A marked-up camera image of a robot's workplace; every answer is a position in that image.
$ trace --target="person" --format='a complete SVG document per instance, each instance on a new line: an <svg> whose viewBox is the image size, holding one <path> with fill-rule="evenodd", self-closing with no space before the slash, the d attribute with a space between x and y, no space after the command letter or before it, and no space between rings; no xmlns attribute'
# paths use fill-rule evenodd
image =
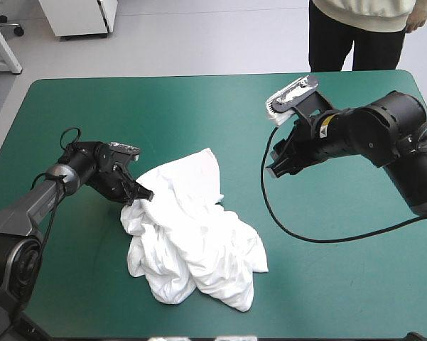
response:
<svg viewBox="0 0 427 341"><path fill-rule="evenodd" d="M427 20L427 0L310 0L311 72L341 71L354 44L353 70L391 70L404 36Z"/></svg>

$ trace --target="beige sweater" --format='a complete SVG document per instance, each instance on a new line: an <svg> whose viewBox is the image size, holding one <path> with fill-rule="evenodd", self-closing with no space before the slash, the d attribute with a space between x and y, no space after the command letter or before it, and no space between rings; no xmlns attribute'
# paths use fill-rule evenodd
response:
<svg viewBox="0 0 427 341"><path fill-rule="evenodd" d="M366 31L397 32L406 25L416 0L313 0L327 16Z"/></svg>

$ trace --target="green tabletop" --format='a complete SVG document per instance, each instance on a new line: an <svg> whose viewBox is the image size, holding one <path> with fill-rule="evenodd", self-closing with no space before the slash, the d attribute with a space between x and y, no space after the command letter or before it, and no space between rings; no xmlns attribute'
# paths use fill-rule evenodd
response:
<svg viewBox="0 0 427 341"><path fill-rule="evenodd" d="M142 148L138 176L210 147L226 210L260 234L270 272L254 274L247 313L195 291L180 305L151 295L126 267L131 237L121 205L84 187L59 207L27 313L56 337L257 335L259 337L427 336L427 222L345 244L285 235L271 220L259 166L273 129L265 100L301 74L40 80L0 151L0 208L28 190L61 155L63 129L82 139ZM392 90L421 95L404 71L318 74L337 108L368 104ZM292 128L287 122L274 142ZM276 214L297 233L346 237L413 217L382 169L361 156L329 160L298 175L266 176Z"/></svg>

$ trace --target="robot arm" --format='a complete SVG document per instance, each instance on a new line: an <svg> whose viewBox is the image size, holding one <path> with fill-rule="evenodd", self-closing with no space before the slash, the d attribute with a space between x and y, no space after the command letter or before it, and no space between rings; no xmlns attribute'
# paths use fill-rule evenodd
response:
<svg viewBox="0 0 427 341"><path fill-rule="evenodd" d="M43 252L38 225L59 202L84 184L115 202L153 198L153 192L136 183L128 171L129 162L139 157L139 148L79 142L77 131L58 162L44 173L46 179L0 211L0 337L30 298Z"/></svg>
<svg viewBox="0 0 427 341"><path fill-rule="evenodd" d="M274 146L274 162L267 167L270 174L294 175L329 158L360 154L384 167L414 213L427 215L423 105L410 95L390 92L364 107L338 110L317 92L317 86L309 75L267 100L268 115L277 125L298 117L288 138Z"/></svg>

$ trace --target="white cloth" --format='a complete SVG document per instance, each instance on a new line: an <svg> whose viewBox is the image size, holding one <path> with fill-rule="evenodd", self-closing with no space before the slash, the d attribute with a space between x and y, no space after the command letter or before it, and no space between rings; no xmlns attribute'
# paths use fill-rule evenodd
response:
<svg viewBox="0 0 427 341"><path fill-rule="evenodd" d="M210 149L166 163L136 180L154 192L121 211L133 235L132 276L145 275L155 298L178 304L196 287L240 311L251 307L253 271L267 272L257 232L217 205L220 170Z"/></svg>

